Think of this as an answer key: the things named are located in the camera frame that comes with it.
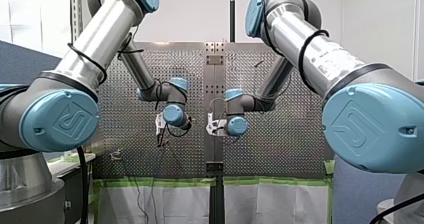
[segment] vertical metal post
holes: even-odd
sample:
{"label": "vertical metal post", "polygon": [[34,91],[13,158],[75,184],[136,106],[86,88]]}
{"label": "vertical metal post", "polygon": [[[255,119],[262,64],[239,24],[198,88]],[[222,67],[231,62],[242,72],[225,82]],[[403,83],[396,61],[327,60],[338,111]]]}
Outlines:
{"label": "vertical metal post", "polygon": [[71,0],[71,33],[72,33],[72,40],[71,42],[75,42],[79,35],[82,32],[83,29],[83,22],[82,22],[82,0]]}
{"label": "vertical metal post", "polygon": [[230,42],[236,41],[236,0],[230,0]]}
{"label": "vertical metal post", "polygon": [[[225,86],[225,43],[224,42],[208,42],[205,44],[205,108],[209,112],[209,104],[216,98],[224,98]],[[214,119],[221,117],[224,113],[225,105],[222,101],[216,99],[212,105]],[[206,171],[208,176],[214,177],[216,183],[210,190],[210,224],[225,223],[225,207],[224,207],[224,185],[223,185],[223,145],[217,137],[212,137],[205,130],[206,153],[207,156]]]}

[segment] metal pole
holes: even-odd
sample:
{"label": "metal pole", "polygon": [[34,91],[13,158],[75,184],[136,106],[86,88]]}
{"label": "metal pole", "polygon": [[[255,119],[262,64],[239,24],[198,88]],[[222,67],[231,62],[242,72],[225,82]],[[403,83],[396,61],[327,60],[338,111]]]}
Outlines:
{"label": "metal pole", "polygon": [[236,41],[236,0],[230,0],[230,42]]}

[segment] logo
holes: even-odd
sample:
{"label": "logo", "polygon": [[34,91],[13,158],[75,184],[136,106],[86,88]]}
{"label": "logo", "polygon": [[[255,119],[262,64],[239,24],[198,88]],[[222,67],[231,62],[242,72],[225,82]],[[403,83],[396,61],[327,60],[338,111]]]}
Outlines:
{"label": "logo", "polygon": [[331,124],[333,132],[355,154],[361,155],[384,134],[383,124],[350,101]]}
{"label": "logo", "polygon": [[71,102],[66,105],[56,119],[53,128],[74,140],[78,140],[91,118],[92,115],[90,113],[77,103]]}

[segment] pegboard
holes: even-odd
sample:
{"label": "pegboard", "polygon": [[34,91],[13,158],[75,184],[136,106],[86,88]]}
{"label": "pegboard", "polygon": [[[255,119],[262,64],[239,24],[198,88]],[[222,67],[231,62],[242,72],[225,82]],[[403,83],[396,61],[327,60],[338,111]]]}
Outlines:
{"label": "pegboard", "polygon": [[[100,127],[92,145],[99,154],[95,178],[204,177],[206,161],[223,161],[225,175],[322,178],[323,161],[332,158],[332,151],[321,130],[321,100],[304,86],[294,69],[276,110],[246,114],[246,136],[236,142],[207,136],[209,102],[230,88],[254,94],[276,56],[263,44],[226,43],[219,49],[224,61],[214,66],[207,63],[211,49],[206,44],[139,44],[155,78],[165,81],[180,76],[189,81],[187,111],[194,119],[193,128],[179,139],[166,136],[169,143],[162,149],[157,147],[155,117],[165,103],[155,111],[155,103],[137,100],[136,85],[124,64],[113,61],[108,80],[99,90]],[[223,110],[219,105],[224,104],[214,103],[216,112]],[[112,161],[110,154],[118,149],[122,161]]]}
{"label": "pegboard", "polygon": [[[140,47],[145,49],[141,55],[155,78],[188,80],[187,111],[193,127],[181,138],[165,135],[167,144],[158,148],[155,118],[166,103],[160,103],[155,111],[155,102],[138,100],[136,84],[125,65],[115,59],[99,90],[101,118],[93,150],[100,155],[94,166],[95,178],[204,176],[203,45],[143,43]],[[112,161],[110,154],[117,150],[121,150],[122,160]]]}
{"label": "pegboard", "polygon": [[[275,59],[275,53],[263,45],[228,44],[226,88],[254,94]],[[323,162],[332,151],[321,129],[321,98],[303,84],[296,69],[290,78],[274,111],[247,113],[248,133],[239,140],[225,139],[225,175],[324,176]]]}

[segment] wire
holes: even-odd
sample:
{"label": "wire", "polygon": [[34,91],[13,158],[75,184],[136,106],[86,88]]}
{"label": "wire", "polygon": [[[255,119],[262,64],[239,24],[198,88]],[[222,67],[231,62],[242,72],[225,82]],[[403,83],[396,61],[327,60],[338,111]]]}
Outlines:
{"label": "wire", "polygon": [[408,199],[408,200],[406,200],[406,201],[404,201],[404,202],[401,202],[401,203],[399,203],[399,204],[397,204],[397,205],[394,205],[393,207],[391,207],[391,208],[389,208],[389,209],[387,209],[387,210],[383,211],[382,213],[380,213],[380,214],[378,214],[377,216],[375,216],[375,217],[374,217],[374,218],[370,221],[370,223],[369,223],[369,224],[377,224],[377,223],[380,223],[380,222],[383,220],[383,218],[384,218],[385,216],[387,216],[387,215],[389,215],[389,214],[391,214],[391,213],[393,213],[393,212],[395,212],[395,211],[397,211],[397,210],[400,210],[400,209],[402,209],[402,208],[404,208],[404,207],[407,207],[407,206],[409,206],[409,205],[412,205],[412,204],[414,204],[414,203],[416,203],[416,202],[422,201],[422,200],[424,200],[424,193],[422,193],[422,194],[420,194],[420,195],[418,195],[418,196],[415,196],[415,197],[413,197],[413,198],[411,198],[411,199]]}
{"label": "wire", "polygon": [[189,129],[185,130],[183,134],[177,135],[177,134],[171,132],[171,130],[169,129],[169,125],[168,124],[166,124],[165,127],[166,127],[166,130],[168,131],[168,133],[171,134],[171,136],[173,136],[173,137],[183,137],[183,136],[187,135],[187,133],[191,129],[191,128],[189,128]]}
{"label": "wire", "polygon": [[309,82],[306,80],[306,77],[305,77],[305,72],[303,70],[303,59],[304,59],[304,56],[305,56],[306,48],[308,47],[309,43],[311,43],[311,41],[315,37],[317,37],[317,36],[319,36],[321,34],[324,34],[327,37],[330,35],[326,30],[317,30],[316,32],[314,32],[314,34],[312,34],[311,36],[309,36],[308,38],[306,38],[305,42],[303,43],[302,48],[300,48],[299,59],[297,61],[297,68],[299,69],[299,74],[300,74],[300,77],[301,77],[301,79],[303,81],[303,84],[305,84],[305,86],[307,86],[309,88],[309,90],[311,90],[314,93],[317,93],[317,92],[309,84]]}
{"label": "wire", "polygon": [[158,109],[158,106],[159,106],[160,97],[162,96],[162,89],[163,89],[162,85],[163,84],[169,84],[169,85],[175,87],[184,96],[185,102],[187,102],[187,94],[185,93],[185,91],[182,88],[180,88],[180,87],[178,87],[178,86],[176,86],[176,85],[174,85],[174,84],[172,84],[170,82],[167,82],[167,81],[162,82],[162,81],[160,81],[157,78],[155,78],[155,80],[158,82],[158,87],[156,88],[156,105],[155,105],[155,110],[157,110]]}
{"label": "wire", "polygon": [[87,163],[85,161],[84,150],[82,147],[77,148],[78,157],[81,165],[82,175],[82,213],[81,213],[81,224],[87,224],[88,217],[88,171]]}
{"label": "wire", "polygon": [[289,89],[289,87],[290,87],[290,84],[291,84],[291,79],[292,79],[292,72],[290,72],[290,76],[289,76],[289,80],[287,81],[287,85],[286,85],[286,88],[284,88],[284,90],[282,90],[278,95],[277,95],[277,97],[280,97],[280,96],[282,96],[286,91],[287,91],[287,89]]}
{"label": "wire", "polygon": [[209,111],[212,111],[212,104],[215,101],[218,101],[218,100],[225,102],[225,99],[224,98],[221,98],[221,97],[217,97],[217,98],[212,99],[211,102],[209,102]]}
{"label": "wire", "polygon": [[96,62],[93,59],[91,59],[85,53],[83,53],[82,51],[76,49],[72,43],[68,43],[68,47],[71,48],[72,51],[74,51],[75,53],[77,53],[78,56],[80,56],[80,58],[81,57],[84,57],[85,59],[87,59],[89,62],[93,63],[97,68],[100,69],[100,71],[103,73],[103,78],[100,81],[99,86],[106,81],[106,79],[107,79],[106,69],[104,69],[98,62]]}
{"label": "wire", "polygon": [[140,205],[141,192],[140,192],[140,186],[138,185],[138,182],[137,182],[137,178],[135,176],[133,176],[133,180],[135,182],[135,185],[137,187],[137,192],[138,192],[138,194],[137,194],[137,206],[138,206],[138,209],[140,209],[140,211],[143,212],[144,216],[146,217],[147,223],[149,223],[149,219],[150,219],[149,218],[149,215],[147,214],[147,212]]}
{"label": "wire", "polygon": [[120,60],[120,61],[122,60],[122,57],[121,57],[122,54],[144,52],[144,49],[136,49],[136,50],[132,50],[132,51],[124,51],[130,45],[131,40],[134,40],[135,33],[137,33],[137,31],[138,31],[138,27],[139,26],[137,26],[137,29],[135,30],[134,35],[131,32],[128,34],[128,37],[125,40],[125,43],[123,45],[124,47],[120,51],[118,51],[118,56],[117,56],[118,60]]}
{"label": "wire", "polygon": [[128,172],[128,169],[127,169],[127,166],[126,166],[126,164],[125,164],[125,159],[124,158],[122,158],[121,159],[122,160],[122,165],[123,165],[123,167],[124,167],[124,171],[125,171],[125,175],[126,176],[128,176],[128,177],[133,177],[133,180],[134,180],[134,182],[135,182],[135,185],[136,185],[136,187],[137,187],[137,192],[138,192],[138,195],[137,195],[137,207],[138,207],[138,209],[140,209],[140,211],[144,214],[144,216],[146,217],[146,223],[149,223],[149,219],[150,219],[150,217],[149,217],[149,215],[147,214],[147,212],[141,207],[141,205],[140,205],[140,197],[141,197],[141,192],[140,192],[140,186],[138,185],[138,182],[137,182],[137,178],[135,177],[135,176],[133,176],[133,175],[130,175],[130,173]]}

